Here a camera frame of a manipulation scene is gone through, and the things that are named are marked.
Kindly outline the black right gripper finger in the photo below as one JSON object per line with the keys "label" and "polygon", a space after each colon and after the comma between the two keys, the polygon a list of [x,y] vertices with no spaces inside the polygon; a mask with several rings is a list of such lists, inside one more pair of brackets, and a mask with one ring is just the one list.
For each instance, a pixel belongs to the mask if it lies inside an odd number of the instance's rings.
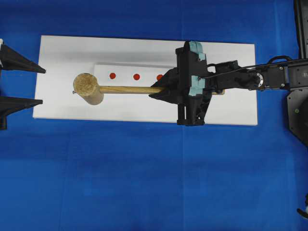
{"label": "black right gripper finger", "polygon": [[149,95],[150,98],[161,100],[171,104],[179,104],[178,100],[179,93],[177,90],[164,89],[158,93],[152,93]]}
{"label": "black right gripper finger", "polygon": [[158,81],[156,81],[152,87],[160,88],[173,88],[174,85],[177,85],[179,81],[178,69],[172,68],[168,70]]}

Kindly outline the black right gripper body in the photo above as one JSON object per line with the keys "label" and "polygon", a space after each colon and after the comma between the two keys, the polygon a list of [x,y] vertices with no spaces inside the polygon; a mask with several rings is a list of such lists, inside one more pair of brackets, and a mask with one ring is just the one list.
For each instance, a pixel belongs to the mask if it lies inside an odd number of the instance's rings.
{"label": "black right gripper body", "polygon": [[225,90],[206,91],[196,96],[187,96],[182,104],[178,104],[177,125],[203,126],[212,95],[223,95]]}

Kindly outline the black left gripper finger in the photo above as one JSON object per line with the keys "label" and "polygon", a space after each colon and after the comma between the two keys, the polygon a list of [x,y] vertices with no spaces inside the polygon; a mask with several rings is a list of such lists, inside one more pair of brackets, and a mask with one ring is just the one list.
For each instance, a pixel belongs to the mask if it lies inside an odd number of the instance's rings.
{"label": "black left gripper finger", "polygon": [[0,69],[6,71],[19,70],[42,74],[46,73],[44,68],[4,44],[0,46]]}
{"label": "black left gripper finger", "polygon": [[43,100],[15,98],[15,97],[0,97],[0,129],[7,129],[7,116],[15,112],[32,108],[36,105],[43,104]]}

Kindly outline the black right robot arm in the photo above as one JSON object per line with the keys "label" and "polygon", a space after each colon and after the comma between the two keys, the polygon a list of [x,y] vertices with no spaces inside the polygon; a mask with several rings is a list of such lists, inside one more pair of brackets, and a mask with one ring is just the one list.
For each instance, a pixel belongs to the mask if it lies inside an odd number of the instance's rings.
{"label": "black right robot arm", "polygon": [[292,60],[276,56],[266,64],[240,67],[237,61],[212,64],[208,71],[205,60],[192,58],[177,61],[153,86],[162,87],[150,97],[178,106],[178,125],[201,126],[214,93],[228,89],[299,90],[308,87],[307,59]]}

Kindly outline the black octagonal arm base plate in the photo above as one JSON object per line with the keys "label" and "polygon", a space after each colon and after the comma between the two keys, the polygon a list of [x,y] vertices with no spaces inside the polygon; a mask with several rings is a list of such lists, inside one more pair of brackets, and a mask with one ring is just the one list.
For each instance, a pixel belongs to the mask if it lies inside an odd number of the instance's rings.
{"label": "black octagonal arm base plate", "polygon": [[289,130],[308,146],[308,90],[294,90],[287,96]]}

